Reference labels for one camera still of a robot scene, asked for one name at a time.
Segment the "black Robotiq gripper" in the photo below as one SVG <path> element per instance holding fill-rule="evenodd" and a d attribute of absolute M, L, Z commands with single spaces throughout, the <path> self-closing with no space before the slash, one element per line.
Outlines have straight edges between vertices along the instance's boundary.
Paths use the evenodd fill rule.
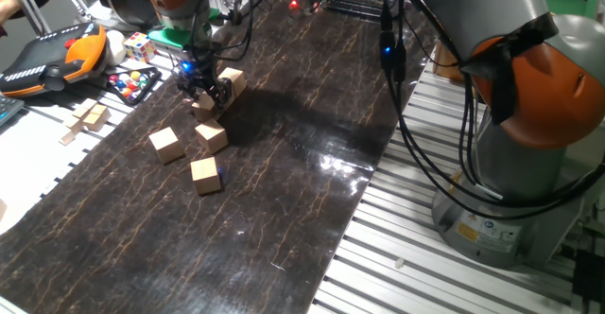
<path fill-rule="evenodd" d="M 233 96 L 233 83 L 219 78 L 213 51 L 198 49 L 178 51 L 175 54 L 174 76 L 178 89 L 191 101 L 199 99 L 198 88 L 214 88 L 213 97 L 219 111 L 224 111 Z"/>

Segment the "person hand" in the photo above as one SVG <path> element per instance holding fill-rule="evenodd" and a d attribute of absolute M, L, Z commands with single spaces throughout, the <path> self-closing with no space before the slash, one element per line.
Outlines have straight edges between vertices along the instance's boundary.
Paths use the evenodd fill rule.
<path fill-rule="evenodd" d="M 1 25 L 18 12 L 20 8 L 20 0 L 0 0 Z"/>

